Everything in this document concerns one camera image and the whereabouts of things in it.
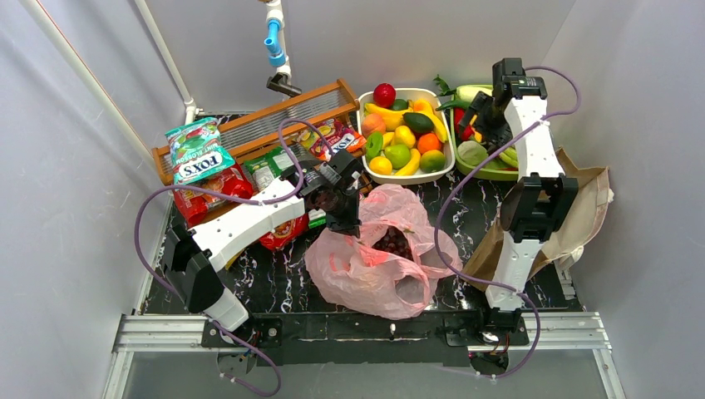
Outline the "green cabbage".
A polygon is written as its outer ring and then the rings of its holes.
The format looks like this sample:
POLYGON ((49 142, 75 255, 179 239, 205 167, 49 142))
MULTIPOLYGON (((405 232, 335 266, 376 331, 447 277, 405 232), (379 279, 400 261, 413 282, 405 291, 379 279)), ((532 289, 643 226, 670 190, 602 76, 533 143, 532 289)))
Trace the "green cabbage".
POLYGON ((457 154, 459 159, 471 168, 478 166, 489 156, 487 149, 473 140, 463 141, 457 147, 457 154))

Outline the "dark grape bunch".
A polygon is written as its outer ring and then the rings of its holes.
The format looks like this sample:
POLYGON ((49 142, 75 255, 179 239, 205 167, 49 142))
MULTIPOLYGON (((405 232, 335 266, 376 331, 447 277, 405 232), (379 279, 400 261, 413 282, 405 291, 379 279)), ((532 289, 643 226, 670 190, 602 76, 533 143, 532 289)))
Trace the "dark grape bunch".
POLYGON ((392 226, 387 228, 387 232, 372 247, 404 259, 413 260, 411 246, 407 238, 401 230, 392 226))

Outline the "pink plastic grocery bag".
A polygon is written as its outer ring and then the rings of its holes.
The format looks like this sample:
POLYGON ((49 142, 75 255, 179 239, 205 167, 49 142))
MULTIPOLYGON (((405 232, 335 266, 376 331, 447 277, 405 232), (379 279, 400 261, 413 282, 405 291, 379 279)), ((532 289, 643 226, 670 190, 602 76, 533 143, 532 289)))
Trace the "pink plastic grocery bag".
POLYGON ((440 279, 462 267, 458 248, 435 231, 419 197, 400 185, 380 185, 359 206, 360 236, 325 229, 304 255, 323 299, 391 320, 414 318, 430 304, 440 279), (413 260, 372 246, 389 226, 403 232, 413 260))

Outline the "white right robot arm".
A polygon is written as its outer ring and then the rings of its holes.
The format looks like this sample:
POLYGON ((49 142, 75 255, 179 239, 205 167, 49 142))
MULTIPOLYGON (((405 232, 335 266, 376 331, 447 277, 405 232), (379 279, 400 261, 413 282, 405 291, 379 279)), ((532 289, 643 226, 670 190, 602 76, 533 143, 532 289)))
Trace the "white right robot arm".
POLYGON ((536 256, 557 232, 578 194, 556 158, 547 114, 545 82, 528 76, 519 58, 503 58, 492 67, 492 93, 479 92, 459 122, 491 145, 492 156, 517 153, 518 181, 499 211, 502 247, 486 288, 485 331, 514 332, 524 303, 521 293, 536 256))

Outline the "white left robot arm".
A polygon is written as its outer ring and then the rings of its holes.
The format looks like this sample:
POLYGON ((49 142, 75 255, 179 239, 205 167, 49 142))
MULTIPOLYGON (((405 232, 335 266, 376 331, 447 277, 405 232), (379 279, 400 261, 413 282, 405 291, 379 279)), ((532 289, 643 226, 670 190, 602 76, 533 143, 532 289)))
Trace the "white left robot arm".
POLYGON ((216 219, 165 235, 161 270, 187 310, 204 313, 226 330, 245 325, 249 310, 226 288, 219 271, 249 245, 310 210, 325 213, 334 233, 358 236, 358 180, 362 162, 345 150, 327 162, 298 161, 253 197, 216 219))

